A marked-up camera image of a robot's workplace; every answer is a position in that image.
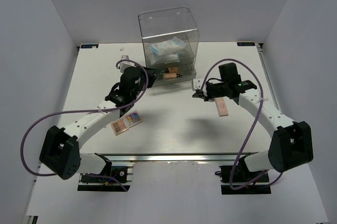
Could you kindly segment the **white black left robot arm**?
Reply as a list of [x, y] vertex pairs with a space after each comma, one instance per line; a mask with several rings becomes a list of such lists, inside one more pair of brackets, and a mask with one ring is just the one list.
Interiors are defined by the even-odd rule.
[[97, 112], [89, 112], [63, 128], [53, 126], [47, 131], [40, 162], [63, 180], [76, 173], [92, 173], [99, 181], [108, 180], [111, 162], [101, 154], [85, 154], [80, 149], [98, 131], [127, 113], [141, 91], [151, 88], [160, 73], [156, 69], [126, 68]]

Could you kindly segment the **clear acrylic drawer organizer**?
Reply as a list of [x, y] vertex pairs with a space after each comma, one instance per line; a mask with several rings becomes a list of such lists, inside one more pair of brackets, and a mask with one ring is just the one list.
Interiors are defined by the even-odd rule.
[[195, 79], [200, 34], [188, 7], [142, 12], [138, 23], [146, 67], [160, 71], [154, 86]]

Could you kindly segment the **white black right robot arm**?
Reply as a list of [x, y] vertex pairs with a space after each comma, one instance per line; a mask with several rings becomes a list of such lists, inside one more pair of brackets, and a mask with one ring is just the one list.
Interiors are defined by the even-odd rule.
[[250, 80], [243, 81], [235, 63], [219, 66], [217, 83], [196, 79], [192, 82], [193, 97], [205, 102], [227, 97], [254, 116], [271, 137], [267, 151], [240, 157], [234, 172], [244, 181], [250, 181], [261, 172], [276, 170], [279, 173], [296, 168], [313, 160], [310, 126], [296, 122], [264, 99], [262, 87]]

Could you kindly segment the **beige foundation bottle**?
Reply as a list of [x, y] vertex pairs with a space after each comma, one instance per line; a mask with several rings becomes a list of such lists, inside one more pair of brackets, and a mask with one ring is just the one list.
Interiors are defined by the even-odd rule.
[[163, 79], [168, 80], [168, 79], [175, 79], [181, 77], [180, 74], [178, 73], [163, 73]]
[[179, 68], [178, 67], [169, 67], [164, 70], [165, 73], [179, 73]]

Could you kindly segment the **cotton pad pack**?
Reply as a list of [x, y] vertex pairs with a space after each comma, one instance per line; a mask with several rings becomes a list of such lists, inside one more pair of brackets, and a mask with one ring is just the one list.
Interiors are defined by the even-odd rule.
[[178, 53], [173, 53], [170, 55], [157, 55], [156, 53], [152, 52], [149, 56], [149, 62], [151, 65], [160, 63], [173, 63], [179, 61], [180, 59]]
[[155, 43], [150, 46], [152, 52], [157, 55], [170, 55], [186, 47], [186, 43], [176, 36], [170, 40]]

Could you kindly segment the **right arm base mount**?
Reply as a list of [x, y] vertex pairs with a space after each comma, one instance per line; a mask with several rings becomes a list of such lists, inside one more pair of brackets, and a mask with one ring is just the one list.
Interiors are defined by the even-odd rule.
[[[231, 170], [231, 165], [223, 165], [219, 166], [218, 171], [215, 171], [215, 175], [220, 178], [222, 195], [271, 194], [271, 188], [269, 186], [269, 175], [267, 173], [262, 175], [255, 182], [250, 183], [248, 186], [245, 186], [240, 190], [232, 190], [229, 185]], [[243, 174], [240, 168], [236, 168], [232, 184], [235, 187], [241, 186], [258, 176], [260, 173], [261, 172], [253, 172], [246, 176]]]

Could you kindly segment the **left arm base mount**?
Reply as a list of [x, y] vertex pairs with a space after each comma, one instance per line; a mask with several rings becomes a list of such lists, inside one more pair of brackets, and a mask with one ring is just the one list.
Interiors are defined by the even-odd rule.
[[128, 192], [133, 180], [133, 163], [112, 162], [104, 174], [81, 174], [77, 190], [88, 192]]

